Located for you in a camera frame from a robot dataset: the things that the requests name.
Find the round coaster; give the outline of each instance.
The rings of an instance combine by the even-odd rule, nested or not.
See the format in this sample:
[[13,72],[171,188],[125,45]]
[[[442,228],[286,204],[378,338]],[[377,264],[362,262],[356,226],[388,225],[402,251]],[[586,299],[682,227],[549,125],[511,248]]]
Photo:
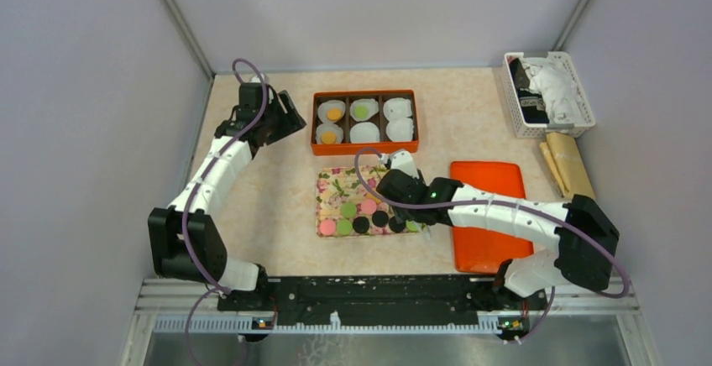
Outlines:
[[356,216],[356,204],[353,202],[344,202],[341,204],[341,215],[348,219]]
[[393,231],[393,233],[400,233],[406,230],[406,223],[405,222],[398,222],[395,217],[392,217],[388,221],[388,228]]
[[376,210],[378,210],[378,204],[376,204],[376,201],[366,199],[361,202],[361,212],[366,215],[373,215]]
[[346,219],[342,219],[336,224],[336,231],[341,236],[348,236],[352,230],[351,222]]
[[357,217],[353,220],[353,230],[358,234],[364,234],[371,229],[371,222],[367,217]]
[[319,223],[319,232],[323,236],[332,236],[336,232],[336,223],[331,219],[326,219]]
[[371,217],[371,221],[376,227],[384,227],[388,224],[388,214],[384,211],[376,211]]
[[406,229],[410,230],[411,232],[417,232],[418,225],[413,221],[406,221]]

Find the yellow sweet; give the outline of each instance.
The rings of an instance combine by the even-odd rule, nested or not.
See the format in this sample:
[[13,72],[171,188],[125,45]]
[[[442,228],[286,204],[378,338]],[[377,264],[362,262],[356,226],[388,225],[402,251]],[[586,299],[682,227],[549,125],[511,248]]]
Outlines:
[[338,107],[333,107],[327,110],[327,118],[332,121],[338,121],[342,115],[343,112]]
[[376,197],[375,197],[373,194],[371,194],[370,192],[367,192],[367,193],[366,193],[366,198],[370,198],[370,199],[376,201],[376,204],[380,204],[380,203],[382,202],[381,200],[379,200],[378,198],[376,198]]
[[333,144],[336,142],[336,134],[331,131],[326,131],[322,134],[322,144]]

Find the orange tray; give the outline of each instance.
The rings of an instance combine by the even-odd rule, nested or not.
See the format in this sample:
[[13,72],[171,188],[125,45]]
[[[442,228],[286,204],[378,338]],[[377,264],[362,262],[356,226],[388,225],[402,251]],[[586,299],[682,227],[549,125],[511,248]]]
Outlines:
[[[403,97],[412,102],[413,107],[413,125],[415,130],[413,140],[408,142],[393,142],[388,139],[385,134],[385,126],[388,120],[383,114],[383,105],[388,99],[394,97]],[[356,124],[350,115],[349,108],[351,102],[359,99],[373,98],[379,103],[379,113],[370,118],[369,122],[375,124],[380,131],[380,142],[372,144],[351,144],[349,140],[349,131]],[[317,144],[317,126],[321,124],[317,117],[317,107],[324,102],[331,100],[339,100],[346,103],[346,112],[343,117],[336,122],[336,125],[343,130],[343,142],[340,144]],[[411,90],[388,90],[388,91],[323,91],[314,94],[314,103],[311,107],[311,151],[316,156],[328,156],[339,154],[356,154],[361,149],[372,146],[383,154],[392,154],[396,150],[405,149],[408,152],[417,152],[418,150],[418,113],[416,110],[416,97]]]
[[[480,190],[526,198],[521,171],[512,163],[453,162],[450,178]],[[478,274],[496,274],[503,261],[534,253],[534,246],[527,240],[478,227],[453,227],[453,249],[455,269]]]

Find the black circle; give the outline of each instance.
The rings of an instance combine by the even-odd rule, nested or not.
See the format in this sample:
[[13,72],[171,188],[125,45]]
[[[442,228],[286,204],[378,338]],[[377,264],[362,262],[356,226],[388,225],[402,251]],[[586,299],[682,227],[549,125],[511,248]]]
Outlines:
[[364,234],[371,229],[371,222],[367,217],[357,217],[353,220],[353,230],[358,234]]
[[384,227],[388,224],[388,214],[385,211],[376,211],[371,216],[371,221],[376,227]]
[[390,230],[393,231],[393,233],[400,233],[406,230],[406,223],[405,222],[398,222],[398,219],[395,219],[395,217],[392,217],[388,221],[388,227]]

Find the white plastic basket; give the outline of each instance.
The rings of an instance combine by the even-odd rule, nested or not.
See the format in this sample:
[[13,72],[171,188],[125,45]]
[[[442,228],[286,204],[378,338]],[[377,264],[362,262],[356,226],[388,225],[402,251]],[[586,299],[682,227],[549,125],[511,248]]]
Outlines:
[[[566,68],[571,78],[578,87],[578,96],[581,98],[582,104],[579,104],[581,108],[581,113],[584,115],[583,123],[573,123],[573,124],[535,124],[527,123],[524,121],[524,114],[521,112],[521,106],[519,105],[519,99],[516,96],[516,89],[514,88],[514,81],[512,80],[509,63],[515,58],[522,57],[547,57],[553,60],[558,60]],[[538,138],[544,136],[546,133],[556,131],[558,133],[567,133],[574,138],[581,136],[587,129],[592,128],[596,125],[596,120],[594,119],[594,114],[591,112],[591,106],[589,105],[589,99],[584,93],[584,88],[579,82],[579,77],[576,75],[576,70],[573,68],[573,63],[571,62],[571,57],[563,52],[555,51],[549,53],[507,53],[505,54],[504,64],[502,65],[501,71],[502,88],[505,90],[507,105],[510,108],[510,113],[512,117],[512,124],[514,125],[514,131],[517,138]]]

